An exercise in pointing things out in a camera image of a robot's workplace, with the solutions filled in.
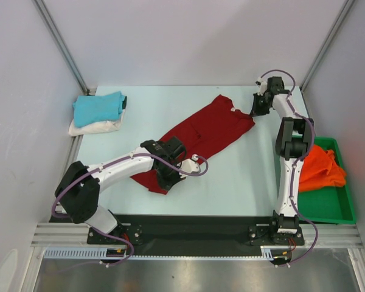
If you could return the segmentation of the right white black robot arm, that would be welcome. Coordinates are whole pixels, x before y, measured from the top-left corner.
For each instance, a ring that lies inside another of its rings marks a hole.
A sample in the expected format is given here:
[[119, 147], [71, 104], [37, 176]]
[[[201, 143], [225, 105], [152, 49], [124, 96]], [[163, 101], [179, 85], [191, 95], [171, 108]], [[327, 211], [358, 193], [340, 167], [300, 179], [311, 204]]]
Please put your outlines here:
[[281, 77], [267, 80], [260, 77], [256, 84], [259, 90], [253, 94], [250, 115], [264, 116], [274, 110], [281, 119], [274, 146], [280, 161], [279, 193], [268, 236], [273, 243], [282, 244], [299, 227], [297, 201], [301, 170], [313, 147], [315, 132], [313, 121], [298, 112], [291, 91], [285, 88]]

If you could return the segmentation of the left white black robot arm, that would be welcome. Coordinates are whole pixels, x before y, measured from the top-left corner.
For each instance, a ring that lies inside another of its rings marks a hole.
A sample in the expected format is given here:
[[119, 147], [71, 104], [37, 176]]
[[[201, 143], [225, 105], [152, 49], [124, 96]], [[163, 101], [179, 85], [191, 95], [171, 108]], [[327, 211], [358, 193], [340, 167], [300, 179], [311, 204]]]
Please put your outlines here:
[[72, 163], [59, 183], [55, 196], [66, 212], [62, 217], [75, 224], [86, 223], [100, 231], [109, 243], [118, 242], [122, 228], [114, 215], [99, 204], [99, 195], [119, 181], [156, 172], [156, 184], [168, 191], [189, 173], [199, 171], [197, 163], [188, 158], [182, 142], [173, 137], [167, 142], [148, 140], [119, 158], [94, 165]]

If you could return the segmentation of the dark red t shirt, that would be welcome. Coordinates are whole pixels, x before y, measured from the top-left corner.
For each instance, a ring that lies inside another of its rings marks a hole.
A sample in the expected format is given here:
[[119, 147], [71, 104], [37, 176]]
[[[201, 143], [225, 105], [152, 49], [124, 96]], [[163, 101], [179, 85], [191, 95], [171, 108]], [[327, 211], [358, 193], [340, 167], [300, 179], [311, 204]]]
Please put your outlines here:
[[210, 104], [177, 124], [160, 140], [177, 137], [190, 158], [196, 154], [209, 159], [224, 150], [255, 125], [253, 118], [234, 109], [232, 100], [217, 96]]

